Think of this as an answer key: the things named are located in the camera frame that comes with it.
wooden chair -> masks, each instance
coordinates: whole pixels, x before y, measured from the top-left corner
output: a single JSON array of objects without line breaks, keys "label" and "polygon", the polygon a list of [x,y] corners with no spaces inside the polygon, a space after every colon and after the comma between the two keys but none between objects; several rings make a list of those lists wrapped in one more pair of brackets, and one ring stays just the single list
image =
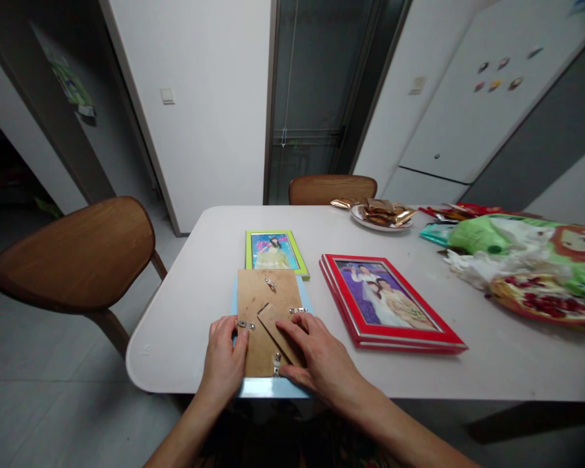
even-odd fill
[{"label": "wooden chair", "polygon": [[377,182],[363,175],[304,175],[291,181],[291,205],[329,205],[336,198],[374,198]]},{"label": "wooden chair", "polygon": [[54,312],[93,320],[125,359],[130,336],[109,307],[152,262],[167,271],[155,250],[145,208],[117,197],[76,211],[0,253],[0,291]]}]

left hand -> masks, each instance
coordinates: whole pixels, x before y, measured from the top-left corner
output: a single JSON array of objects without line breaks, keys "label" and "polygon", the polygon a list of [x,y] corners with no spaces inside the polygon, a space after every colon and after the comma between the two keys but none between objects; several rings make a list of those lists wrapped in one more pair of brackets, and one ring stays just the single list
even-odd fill
[{"label": "left hand", "polygon": [[197,395],[223,409],[241,386],[245,370],[245,355],[249,330],[243,328],[232,345],[238,316],[222,317],[210,325],[210,338],[203,366],[203,377]]}]

gray tile floor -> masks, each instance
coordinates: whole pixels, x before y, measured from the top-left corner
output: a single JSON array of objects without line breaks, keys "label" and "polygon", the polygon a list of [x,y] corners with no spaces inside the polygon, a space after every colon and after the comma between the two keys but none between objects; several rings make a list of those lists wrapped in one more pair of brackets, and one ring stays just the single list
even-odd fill
[{"label": "gray tile floor", "polygon": [[[164,207],[148,211],[169,269],[186,239],[175,237]],[[0,211],[0,251],[49,221],[43,213]],[[148,266],[112,308],[129,333],[159,284]],[[506,408],[503,402],[398,404],[483,466],[577,466],[585,448],[585,428],[477,445],[463,424]],[[178,418],[166,397],[130,383],[93,323],[0,294],[0,467],[139,467]]]}]

plastic bag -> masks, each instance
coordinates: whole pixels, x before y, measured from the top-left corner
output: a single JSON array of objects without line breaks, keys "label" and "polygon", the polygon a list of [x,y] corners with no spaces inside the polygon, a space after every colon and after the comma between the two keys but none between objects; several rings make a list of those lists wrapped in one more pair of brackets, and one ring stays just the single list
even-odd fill
[{"label": "plastic bag", "polygon": [[[540,254],[542,243],[545,244],[545,258]],[[571,269],[572,277],[568,280],[561,274],[560,283],[573,294],[585,296],[585,226],[491,214],[460,222],[453,229],[449,244],[471,254],[515,255],[519,252],[522,267],[537,268],[537,262],[542,261],[565,266]],[[502,263],[505,269],[507,262]]]}]

white table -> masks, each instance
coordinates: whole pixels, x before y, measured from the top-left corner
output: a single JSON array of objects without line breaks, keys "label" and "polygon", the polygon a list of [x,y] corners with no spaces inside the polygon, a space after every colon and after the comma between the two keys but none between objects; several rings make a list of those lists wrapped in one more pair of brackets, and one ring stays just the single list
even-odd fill
[{"label": "white table", "polygon": [[[457,278],[418,234],[378,233],[334,207],[221,206],[203,212],[128,346],[139,388],[195,393],[212,321],[229,314],[245,231],[291,229],[311,274],[314,313],[346,346],[358,369],[391,398],[585,402],[585,333],[534,322],[492,304]],[[321,254],[386,257],[470,349],[458,356],[358,350],[319,269]],[[272,397],[265,385],[261,397]]]}]

